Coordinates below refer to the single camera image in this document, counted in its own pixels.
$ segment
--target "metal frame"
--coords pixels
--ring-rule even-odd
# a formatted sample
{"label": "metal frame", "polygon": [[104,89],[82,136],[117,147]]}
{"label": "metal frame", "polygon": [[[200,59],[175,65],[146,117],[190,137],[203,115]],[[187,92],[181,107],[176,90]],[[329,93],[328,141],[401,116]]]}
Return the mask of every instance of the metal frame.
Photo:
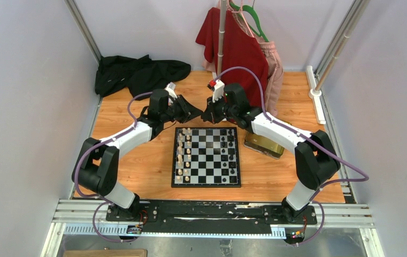
{"label": "metal frame", "polygon": [[[315,72],[316,78],[319,78],[319,74],[322,73],[324,69],[328,67],[328,62],[330,56],[333,56],[335,46],[340,43],[340,38],[342,37],[348,23],[351,21],[349,17],[352,17],[353,13],[356,12],[356,9],[359,7],[360,2],[363,0],[355,0],[353,2],[353,5],[350,9],[350,11],[347,13],[347,16],[345,17],[343,23],[341,24],[341,27],[339,28],[339,31],[337,34],[334,36],[331,45],[328,47],[325,56],[323,57],[322,61],[320,62],[320,65],[317,68],[317,71]],[[70,8],[70,11],[78,24],[79,28],[81,29],[81,32],[83,33],[85,39],[87,40],[89,47],[91,48],[93,54],[95,55],[95,58],[97,60],[100,59],[101,53],[98,50],[98,47],[93,39],[93,37],[90,34],[90,31],[88,30],[88,27],[86,26],[82,15],[79,12],[79,9],[75,3],[74,0],[65,0],[66,4]],[[334,148],[336,150],[336,153],[338,156],[343,157],[343,151],[341,150],[339,144],[337,143],[338,140],[338,134],[333,126],[333,120],[331,117],[331,113],[329,112],[327,108],[327,104],[324,100],[324,97],[321,97],[322,99],[322,108],[325,113],[325,116],[327,117],[327,124],[325,125],[325,129],[328,132],[328,135],[331,138],[331,141],[333,142]],[[96,118],[99,113],[99,108],[101,106],[101,100],[99,101],[99,104],[96,108],[95,115],[94,115],[94,122],[93,125],[90,129],[89,134],[93,132],[95,123],[96,123]],[[339,171],[339,176],[341,178],[347,178],[347,171],[346,169],[342,166],[342,168]],[[345,195],[345,199],[347,199],[347,196],[352,197],[354,201],[356,201],[356,196],[354,192],[351,190],[350,184],[349,183],[343,183],[342,184],[342,191]],[[72,198],[74,194],[74,187],[71,190],[70,193],[70,198]],[[60,242],[62,240],[63,234],[65,233],[66,227],[67,226],[76,226],[79,224],[90,224],[92,222],[92,217],[93,217],[93,212],[96,209],[96,207],[102,203],[101,200],[59,200],[59,203],[57,205],[55,214],[53,216],[49,232],[46,238],[46,241],[43,246],[43,250],[41,253],[41,256],[47,256],[47,257],[52,257],[56,256],[58,253],[58,250],[60,248]],[[249,204],[249,206],[255,206],[255,205],[272,205],[276,203],[261,203],[261,202],[252,202]],[[321,220],[321,210],[319,209],[318,205],[315,206],[315,213],[317,216],[318,220]],[[325,210],[325,228],[334,228],[334,229],[340,229],[340,228],[356,228],[360,230],[360,233],[363,237],[363,242],[364,242],[364,247],[367,253],[367,256],[384,256],[384,253],[382,251],[377,231],[375,229],[374,223],[373,223],[373,218],[370,214],[370,210],[368,208],[368,205],[361,205],[361,204],[349,204],[349,203],[324,203],[323,204],[324,210]],[[107,206],[103,206],[97,213],[97,222],[99,224],[112,224],[112,225],[130,225],[131,223],[129,222],[107,222],[105,220],[106,217],[106,212],[107,212]],[[319,223],[316,225],[309,225],[308,227],[318,227]],[[272,231],[280,231],[281,228],[296,228],[296,227],[301,227],[301,225],[293,225],[293,224],[287,224],[287,225],[271,225]],[[222,238],[237,238],[237,237],[242,237],[242,238],[259,238],[259,235],[249,235],[249,234],[243,234],[243,235],[202,235],[202,234],[185,234],[181,235],[178,233],[146,233],[142,236],[152,236],[152,237],[222,237]],[[274,238],[274,236],[278,235],[263,235],[260,236],[260,238]]]}

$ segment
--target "white wall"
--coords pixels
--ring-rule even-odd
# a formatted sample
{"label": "white wall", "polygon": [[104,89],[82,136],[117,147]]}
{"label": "white wall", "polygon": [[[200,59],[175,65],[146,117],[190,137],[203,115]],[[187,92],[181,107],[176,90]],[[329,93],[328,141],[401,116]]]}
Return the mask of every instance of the white wall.
{"label": "white wall", "polygon": [[63,0],[0,1],[0,256],[39,256],[88,136],[96,69]]}
{"label": "white wall", "polygon": [[407,1],[372,0],[323,86],[386,256],[407,256]]}
{"label": "white wall", "polygon": [[[217,1],[77,0],[103,56],[177,59],[202,69],[195,43]],[[352,0],[256,0],[262,30],[275,41],[285,69],[317,66]]]}

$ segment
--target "chessboard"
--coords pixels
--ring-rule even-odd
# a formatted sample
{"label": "chessboard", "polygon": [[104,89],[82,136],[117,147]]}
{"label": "chessboard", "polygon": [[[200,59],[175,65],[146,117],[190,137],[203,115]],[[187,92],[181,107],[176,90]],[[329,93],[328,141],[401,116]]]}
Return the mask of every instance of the chessboard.
{"label": "chessboard", "polygon": [[241,187],[236,127],[175,129],[172,187]]}

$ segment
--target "wooden surface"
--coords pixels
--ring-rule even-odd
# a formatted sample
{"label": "wooden surface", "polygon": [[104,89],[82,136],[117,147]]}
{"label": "wooden surface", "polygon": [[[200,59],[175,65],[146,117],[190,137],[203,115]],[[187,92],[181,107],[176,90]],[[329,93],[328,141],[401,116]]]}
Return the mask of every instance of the wooden surface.
{"label": "wooden surface", "polygon": [[66,251],[64,257],[147,257],[147,250]]}
{"label": "wooden surface", "polygon": [[[204,110],[205,100],[211,96],[206,87],[211,73],[194,71],[188,78],[176,83],[175,92],[182,94],[191,104]],[[278,118],[308,130],[324,130],[317,124],[312,100],[308,97],[309,86],[304,72],[286,72],[278,102]],[[130,126],[133,122],[126,107],[132,98],[128,89],[103,99],[96,121],[93,138],[108,137]],[[148,100],[132,104],[132,112],[138,116]],[[200,118],[186,124],[176,124],[161,132],[151,142],[136,147],[119,163],[118,180],[144,199],[221,200],[221,201],[281,201],[297,182],[295,158],[285,151],[275,160],[243,146],[246,131],[238,129],[241,161],[241,188],[171,188],[172,150],[175,127],[213,126]],[[221,122],[215,126],[234,126]],[[316,197],[321,202],[344,202],[342,188],[331,184]]]}

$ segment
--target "green hanger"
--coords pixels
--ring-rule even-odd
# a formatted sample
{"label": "green hanger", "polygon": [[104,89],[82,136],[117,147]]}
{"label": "green hanger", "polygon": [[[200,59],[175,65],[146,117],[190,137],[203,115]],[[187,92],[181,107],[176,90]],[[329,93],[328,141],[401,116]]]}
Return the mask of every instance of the green hanger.
{"label": "green hanger", "polygon": [[[240,7],[237,6],[235,3],[231,2],[231,1],[229,1],[229,3],[230,3],[230,6],[231,6],[235,11],[239,11],[239,10],[240,10]],[[263,33],[262,28],[260,27],[260,20],[258,19],[258,15],[257,15],[257,13],[255,12],[255,10],[253,9],[253,7],[252,7],[252,6],[249,6],[249,5],[243,5],[243,11],[247,12],[248,14],[250,14],[250,15],[252,16],[252,18],[253,18],[254,21],[255,21],[255,25],[257,26],[259,32],[255,31],[255,29],[252,28],[252,26],[250,26],[250,25],[248,24],[248,26],[250,27],[250,29],[251,29],[257,36],[263,37],[263,39],[265,40],[265,42],[269,42],[268,38],[266,37],[265,33]]]}

